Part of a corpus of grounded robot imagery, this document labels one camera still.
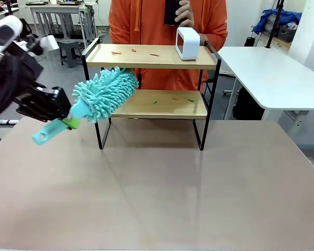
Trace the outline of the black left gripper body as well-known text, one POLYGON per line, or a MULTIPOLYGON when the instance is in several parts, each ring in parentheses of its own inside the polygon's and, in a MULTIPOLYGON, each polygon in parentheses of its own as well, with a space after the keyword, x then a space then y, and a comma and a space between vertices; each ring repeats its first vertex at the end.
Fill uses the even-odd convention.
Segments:
POLYGON ((19 105, 16 110, 18 113, 42 122, 64 119, 71 109, 71 103, 62 87, 28 88, 15 98, 15 103, 19 105))

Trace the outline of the teal chenille duster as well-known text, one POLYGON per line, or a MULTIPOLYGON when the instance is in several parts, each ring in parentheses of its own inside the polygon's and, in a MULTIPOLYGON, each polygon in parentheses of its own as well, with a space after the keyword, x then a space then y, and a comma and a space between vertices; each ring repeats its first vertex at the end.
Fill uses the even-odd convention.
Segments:
MULTIPOLYGON (((93 79, 75 85, 72 95, 76 101, 66 118, 85 118, 93 123, 108 119, 136 92, 138 86, 133 69, 115 67, 113 70, 102 70, 93 79)), ((33 141, 42 145, 69 129, 61 120, 49 122, 32 136, 33 141)))

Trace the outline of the white rounded box speaker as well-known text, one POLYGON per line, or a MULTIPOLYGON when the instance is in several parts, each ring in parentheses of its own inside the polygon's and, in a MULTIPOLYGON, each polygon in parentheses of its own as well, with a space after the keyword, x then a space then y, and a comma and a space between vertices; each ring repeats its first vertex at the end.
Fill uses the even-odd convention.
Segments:
POLYGON ((191 27, 178 27, 176 32, 176 52, 183 61, 198 58, 200 35, 191 27))

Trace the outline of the black mesh pen holder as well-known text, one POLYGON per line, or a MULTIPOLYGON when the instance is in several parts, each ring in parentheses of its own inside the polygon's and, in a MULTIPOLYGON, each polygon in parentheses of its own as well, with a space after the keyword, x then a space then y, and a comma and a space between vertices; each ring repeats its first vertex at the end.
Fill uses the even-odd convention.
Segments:
POLYGON ((164 9, 164 25, 168 26, 179 26, 181 21, 176 22, 175 18, 177 17, 176 11, 180 8, 180 0, 165 0, 165 9, 164 9))

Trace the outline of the person left hand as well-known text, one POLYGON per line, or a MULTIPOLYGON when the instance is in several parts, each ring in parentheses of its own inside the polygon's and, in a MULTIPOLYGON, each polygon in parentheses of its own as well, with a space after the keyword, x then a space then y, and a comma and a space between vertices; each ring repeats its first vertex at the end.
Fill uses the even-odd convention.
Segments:
POLYGON ((194 14, 189 0, 180 0, 179 8, 175 12, 175 21, 179 27, 194 27, 194 14))

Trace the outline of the grey plastic stool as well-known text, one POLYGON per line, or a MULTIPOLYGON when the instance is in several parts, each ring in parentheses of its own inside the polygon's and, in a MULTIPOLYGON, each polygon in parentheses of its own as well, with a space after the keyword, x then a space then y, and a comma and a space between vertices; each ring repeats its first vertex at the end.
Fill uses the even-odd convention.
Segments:
POLYGON ((74 68, 82 62, 81 48, 74 40, 62 40, 58 42, 61 65, 67 64, 68 68, 74 68))

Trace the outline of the black backpack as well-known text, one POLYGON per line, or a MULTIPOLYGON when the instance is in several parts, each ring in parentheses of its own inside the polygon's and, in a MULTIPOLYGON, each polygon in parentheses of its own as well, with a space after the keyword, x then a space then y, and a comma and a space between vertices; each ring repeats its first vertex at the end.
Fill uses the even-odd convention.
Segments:
POLYGON ((21 37, 21 38, 25 38, 25 37, 27 37, 28 35, 32 34, 31 27, 28 25, 28 23, 26 22, 26 20, 23 19, 23 18, 20 18, 19 20, 20 20, 20 22, 22 23, 22 30, 21 30, 21 33, 20 33, 20 37, 21 37))

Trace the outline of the person in orange hoodie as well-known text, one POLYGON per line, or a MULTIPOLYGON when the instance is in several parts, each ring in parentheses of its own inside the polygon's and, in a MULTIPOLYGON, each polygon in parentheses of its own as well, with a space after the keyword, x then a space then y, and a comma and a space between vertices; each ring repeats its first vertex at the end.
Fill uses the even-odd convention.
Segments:
MULTIPOLYGON (((225 44, 227 32, 226 0, 189 0, 194 29, 200 43, 210 42, 216 51, 225 44)), ((111 0, 110 38, 115 44, 174 45, 177 26, 164 25, 165 0, 111 0)), ((206 71, 181 69, 136 69, 143 89, 197 90, 206 71)))

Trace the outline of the black box under table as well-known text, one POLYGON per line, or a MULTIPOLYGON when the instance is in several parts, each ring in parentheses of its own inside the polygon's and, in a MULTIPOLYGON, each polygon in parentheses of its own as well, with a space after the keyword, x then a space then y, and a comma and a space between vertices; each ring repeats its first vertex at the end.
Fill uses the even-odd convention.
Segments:
POLYGON ((261 120, 264 109, 261 108, 249 92, 241 87, 233 109, 233 117, 238 120, 261 120))

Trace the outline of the white side table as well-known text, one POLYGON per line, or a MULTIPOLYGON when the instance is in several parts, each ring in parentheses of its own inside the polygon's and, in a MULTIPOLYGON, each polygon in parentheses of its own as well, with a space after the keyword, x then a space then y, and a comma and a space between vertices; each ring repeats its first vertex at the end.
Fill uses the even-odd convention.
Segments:
POLYGON ((314 72, 286 54, 265 47, 223 47, 219 54, 263 108, 263 120, 284 111, 314 111, 314 72))

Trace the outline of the black tripod pole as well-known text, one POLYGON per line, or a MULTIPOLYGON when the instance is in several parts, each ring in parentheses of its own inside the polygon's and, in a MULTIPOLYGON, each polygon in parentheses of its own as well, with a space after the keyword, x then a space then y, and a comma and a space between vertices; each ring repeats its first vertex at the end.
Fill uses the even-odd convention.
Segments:
POLYGON ((265 48, 267 48, 267 49, 271 48, 271 42, 273 40, 273 36, 274 36, 275 30, 276 30, 276 28, 278 26, 283 6, 284 6, 284 0, 277 0, 277 5, 276 5, 276 7, 277 7, 277 15, 276 15, 276 18, 275 18, 275 21, 274 21, 274 24, 273 24, 272 31, 270 33, 269 39, 268 39, 267 44, 265 46, 265 48))

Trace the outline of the black mesh basket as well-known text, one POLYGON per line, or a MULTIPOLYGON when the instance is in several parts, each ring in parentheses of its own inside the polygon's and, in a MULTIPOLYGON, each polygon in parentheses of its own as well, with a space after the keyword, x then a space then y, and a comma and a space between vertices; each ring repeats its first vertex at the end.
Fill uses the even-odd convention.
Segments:
POLYGON ((286 43, 291 43, 294 39, 295 33, 297 29, 291 29, 287 25, 280 26, 278 32, 278 39, 282 40, 286 43))

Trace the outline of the white grey-frame background table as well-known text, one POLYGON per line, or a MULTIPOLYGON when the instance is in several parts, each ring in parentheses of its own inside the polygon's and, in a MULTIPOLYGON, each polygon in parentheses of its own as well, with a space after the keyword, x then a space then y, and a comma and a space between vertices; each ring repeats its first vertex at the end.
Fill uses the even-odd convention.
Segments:
POLYGON ((97 36, 92 3, 76 2, 26 5, 38 35, 48 35, 61 28, 64 39, 82 39, 87 46, 97 36))

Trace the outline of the two-tier wooden black-frame shelf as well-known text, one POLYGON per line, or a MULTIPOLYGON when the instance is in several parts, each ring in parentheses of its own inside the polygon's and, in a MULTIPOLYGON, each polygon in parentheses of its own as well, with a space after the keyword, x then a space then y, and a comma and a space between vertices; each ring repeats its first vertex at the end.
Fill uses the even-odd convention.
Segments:
POLYGON ((182 61, 172 45, 102 44, 99 38, 94 39, 82 52, 82 63, 87 80, 91 79, 89 67, 213 70, 215 72, 213 80, 207 81, 212 83, 212 87, 205 88, 210 93, 209 100, 206 100, 204 92, 201 91, 203 81, 199 81, 196 91, 138 89, 111 115, 112 118, 126 119, 191 120, 200 150, 205 147, 221 61, 220 55, 209 42, 199 47, 198 59, 195 61, 182 61), (122 54, 113 55, 112 51, 122 54), (159 57, 151 56, 150 53, 158 54, 159 57))

